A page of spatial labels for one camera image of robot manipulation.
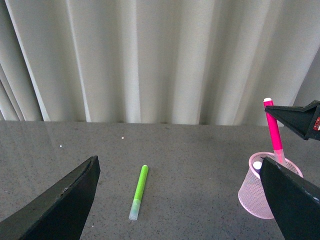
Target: pink marker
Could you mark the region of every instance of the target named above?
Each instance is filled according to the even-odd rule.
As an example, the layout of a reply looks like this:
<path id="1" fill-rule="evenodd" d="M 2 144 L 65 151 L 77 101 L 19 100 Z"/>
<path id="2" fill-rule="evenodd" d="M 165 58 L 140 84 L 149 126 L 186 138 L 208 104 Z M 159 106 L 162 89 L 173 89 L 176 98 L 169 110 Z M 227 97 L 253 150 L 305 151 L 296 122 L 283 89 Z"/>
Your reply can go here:
<path id="1" fill-rule="evenodd" d="M 272 101 L 271 98 L 265 98 L 263 101 L 264 107 L 266 106 L 273 106 L 274 102 Z M 275 119 L 273 116 L 271 116 L 269 113 L 265 113 L 266 115 L 266 120 L 268 122 L 269 126 L 269 131 L 270 131 L 270 137 L 271 137 L 271 142 L 273 146 L 273 151 L 274 151 L 274 156 L 275 160 L 283 165 L 287 166 L 287 162 L 285 159 L 285 154 L 284 154 L 284 148 L 282 147 L 282 142 L 281 142 L 281 137 L 279 133 L 279 127 L 277 123 L 277 119 Z"/>

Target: pen holder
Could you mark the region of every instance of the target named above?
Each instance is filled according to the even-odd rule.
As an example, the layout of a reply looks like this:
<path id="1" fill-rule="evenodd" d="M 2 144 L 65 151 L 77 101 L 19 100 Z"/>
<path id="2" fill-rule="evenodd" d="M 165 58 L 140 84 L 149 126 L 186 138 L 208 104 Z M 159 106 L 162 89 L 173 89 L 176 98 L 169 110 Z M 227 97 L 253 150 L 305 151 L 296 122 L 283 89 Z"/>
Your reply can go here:
<path id="1" fill-rule="evenodd" d="M 275 160 L 275 155 L 271 152 L 257 152 L 250 157 L 249 171 L 238 192 L 238 198 L 241 205 L 250 214 L 261 219 L 273 219 L 274 216 L 267 202 L 259 171 L 254 168 L 254 163 L 260 162 L 261 165 L 264 157 Z M 303 178 L 300 169 L 293 162 L 288 159 L 285 161 L 289 170 Z"/>

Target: curtain fold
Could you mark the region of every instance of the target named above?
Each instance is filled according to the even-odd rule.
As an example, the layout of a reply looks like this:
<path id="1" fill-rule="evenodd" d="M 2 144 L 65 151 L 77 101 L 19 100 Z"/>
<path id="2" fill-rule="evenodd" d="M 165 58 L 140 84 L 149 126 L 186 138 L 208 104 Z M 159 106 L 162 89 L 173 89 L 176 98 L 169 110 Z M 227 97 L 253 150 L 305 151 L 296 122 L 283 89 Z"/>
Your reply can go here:
<path id="1" fill-rule="evenodd" d="M 266 125 L 266 97 L 320 100 L 320 1 L 5 0 L 0 24 L 0 120 Z"/>

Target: table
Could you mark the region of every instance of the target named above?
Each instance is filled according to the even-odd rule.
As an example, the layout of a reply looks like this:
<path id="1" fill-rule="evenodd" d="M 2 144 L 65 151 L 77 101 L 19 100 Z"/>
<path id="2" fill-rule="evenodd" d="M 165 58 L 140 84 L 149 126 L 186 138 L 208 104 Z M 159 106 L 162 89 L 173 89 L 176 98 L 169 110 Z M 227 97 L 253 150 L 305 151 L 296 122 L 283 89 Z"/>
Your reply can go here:
<path id="1" fill-rule="evenodd" d="M 280 130 L 285 155 L 320 186 L 320 142 Z M 91 156 L 100 178 L 82 240 L 283 240 L 250 215 L 238 191 L 249 157 L 272 152 L 262 126 L 0 121 L 0 221 Z M 149 173 L 128 219 L 141 166 Z"/>

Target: gray countertop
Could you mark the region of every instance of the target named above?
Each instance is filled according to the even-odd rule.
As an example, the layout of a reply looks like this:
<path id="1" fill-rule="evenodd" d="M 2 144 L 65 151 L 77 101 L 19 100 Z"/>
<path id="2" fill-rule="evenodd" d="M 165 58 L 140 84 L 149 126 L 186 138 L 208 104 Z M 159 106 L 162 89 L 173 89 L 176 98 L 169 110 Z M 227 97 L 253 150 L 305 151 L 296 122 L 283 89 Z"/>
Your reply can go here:
<path id="1" fill-rule="evenodd" d="M 280 132 L 286 157 L 320 186 L 320 142 Z M 267 127 L 0 121 L 0 221 L 98 155 L 82 240 L 283 240 L 274 219 L 250 215 L 238 200 L 256 152 L 272 152 Z M 130 221 L 144 164 L 141 208 Z"/>

